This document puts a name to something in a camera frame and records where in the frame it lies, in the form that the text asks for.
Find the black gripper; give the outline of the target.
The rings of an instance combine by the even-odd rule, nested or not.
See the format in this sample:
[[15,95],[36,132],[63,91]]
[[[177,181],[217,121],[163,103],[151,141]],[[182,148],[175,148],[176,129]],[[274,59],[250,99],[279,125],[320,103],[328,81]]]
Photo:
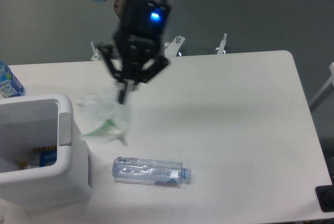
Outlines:
[[118,103],[126,104],[128,94],[140,84],[146,84],[170,63],[162,53],[161,38],[171,5],[166,0],[125,0],[121,24],[114,36],[122,57],[122,69],[113,60],[113,46],[97,43],[109,73],[118,86]]

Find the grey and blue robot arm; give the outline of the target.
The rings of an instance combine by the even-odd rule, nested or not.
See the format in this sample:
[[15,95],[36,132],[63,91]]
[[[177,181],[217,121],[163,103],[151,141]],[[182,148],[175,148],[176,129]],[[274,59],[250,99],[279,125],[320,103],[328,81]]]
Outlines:
[[113,41],[95,45],[117,82],[119,104],[125,104],[129,92],[169,65],[162,37],[172,4],[173,0],[122,0],[120,25]]

